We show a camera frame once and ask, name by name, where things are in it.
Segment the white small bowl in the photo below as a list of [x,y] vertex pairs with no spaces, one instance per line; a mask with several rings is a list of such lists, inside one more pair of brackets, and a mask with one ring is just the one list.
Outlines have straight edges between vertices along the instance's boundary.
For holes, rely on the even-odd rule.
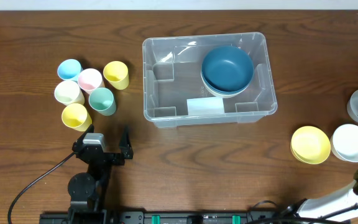
[[358,126],[343,124],[330,139],[331,151],[340,160],[358,162]]

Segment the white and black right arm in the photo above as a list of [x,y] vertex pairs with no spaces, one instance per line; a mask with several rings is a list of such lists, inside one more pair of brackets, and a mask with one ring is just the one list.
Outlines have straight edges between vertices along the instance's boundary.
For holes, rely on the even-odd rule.
[[[291,152],[301,161],[317,158],[317,153],[326,149],[343,161],[358,162],[358,126],[343,124],[338,127],[330,139],[322,130],[314,126],[298,128],[291,137]],[[344,221],[358,217],[358,195],[354,193],[355,182],[321,198],[307,199],[295,210],[300,215],[311,218],[323,218],[330,221]],[[141,223],[223,223],[229,217],[219,213],[213,215],[142,214]]]

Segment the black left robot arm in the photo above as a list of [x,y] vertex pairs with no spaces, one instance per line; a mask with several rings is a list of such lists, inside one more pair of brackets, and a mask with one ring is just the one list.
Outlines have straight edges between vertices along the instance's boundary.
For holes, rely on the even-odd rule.
[[126,159],[133,158],[128,129],[123,131],[119,141],[120,152],[107,152],[105,148],[104,135],[95,133],[92,124],[73,143],[74,155],[85,162],[88,169],[74,175],[68,183],[71,209],[81,212],[99,212],[103,209],[112,167],[123,166]]

